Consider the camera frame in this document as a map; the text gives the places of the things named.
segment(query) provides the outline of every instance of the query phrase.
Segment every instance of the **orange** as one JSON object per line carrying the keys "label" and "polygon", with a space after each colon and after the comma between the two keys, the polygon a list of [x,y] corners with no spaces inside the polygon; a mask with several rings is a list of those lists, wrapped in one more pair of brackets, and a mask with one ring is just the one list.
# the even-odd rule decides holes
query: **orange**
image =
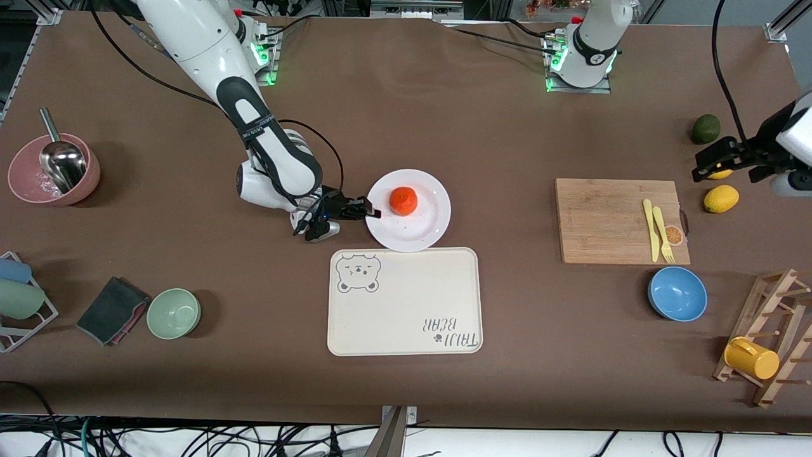
{"label": "orange", "polygon": [[685,235],[682,234],[682,230],[674,225],[669,225],[665,228],[665,238],[671,246],[679,246],[685,241]]}
{"label": "orange", "polygon": [[417,209],[417,194],[411,187],[399,187],[389,194],[389,206],[396,215],[410,215]]}

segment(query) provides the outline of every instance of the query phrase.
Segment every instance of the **green led light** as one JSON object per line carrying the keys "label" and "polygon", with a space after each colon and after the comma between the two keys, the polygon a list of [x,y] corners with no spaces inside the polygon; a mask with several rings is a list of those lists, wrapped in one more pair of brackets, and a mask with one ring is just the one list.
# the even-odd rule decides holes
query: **green led light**
{"label": "green led light", "polygon": [[615,53],[611,56],[611,59],[609,60],[609,66],[607,67],[607,75],[609,74],[609,72],[611,72],[611,66],[612,66],[612,64],[615,63],[615,58],[616,57],[617,57],[617,51],[615,51]]}
{"label": "green led light", "polygon": [[561,46],[561,51],[555,53],[551,68],[554,72],[560,72],[561,67],[564,65],[564,59],[567,58],[567,46]]}
{"label": "green led light", "polygon": [[259,46],[254,45],[252,43],[251,51],[253,51],[254,58],[257,60],[257,63],[259,63],[260,65],[265,65],[268,62],[268,57],[266,55],[260,55],[259,54],[259,51],[261,51],[261,49],[259,49]]}

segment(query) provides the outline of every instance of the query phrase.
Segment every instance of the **white tray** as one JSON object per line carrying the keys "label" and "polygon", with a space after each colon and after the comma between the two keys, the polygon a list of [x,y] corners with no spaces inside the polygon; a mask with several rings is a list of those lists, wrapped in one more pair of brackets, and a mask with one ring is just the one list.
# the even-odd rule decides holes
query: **white tray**
{"label": "white tray", "polygon": [[478,351],[477,254],[467,247],[336,252],[327,347],[340,356]]}

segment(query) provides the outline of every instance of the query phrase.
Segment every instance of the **lemon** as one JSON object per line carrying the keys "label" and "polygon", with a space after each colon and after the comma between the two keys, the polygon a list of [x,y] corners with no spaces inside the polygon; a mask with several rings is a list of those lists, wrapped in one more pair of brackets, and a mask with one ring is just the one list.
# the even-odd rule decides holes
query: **lemon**
{"label": "lemon", "polygon": [[705,209],[712,213],[729,210],[739,202],[739,191],[729,185],[715,187],[705,196]]}
{"label": "lemon", "polygon": [[708,176],[709,180],[722,180],[730,175],[733,174],[733,170],[724,170],[723,172],[716,172],[710,176]]}

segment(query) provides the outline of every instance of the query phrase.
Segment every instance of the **light green cup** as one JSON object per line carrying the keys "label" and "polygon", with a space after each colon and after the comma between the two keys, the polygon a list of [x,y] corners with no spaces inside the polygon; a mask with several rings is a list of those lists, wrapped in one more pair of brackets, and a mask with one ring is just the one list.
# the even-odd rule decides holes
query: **light green cup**
{"label": "light green cup", "polygon": [[197,298],[185,289],[161,292],[147,310],[147,327],[162,340],[174,340],[192,331],[201,318]]}
{"label": "light green cup", "polygon": [[45,292],[39,287],[0,279],[0,315],[23,320],[39,311]]}

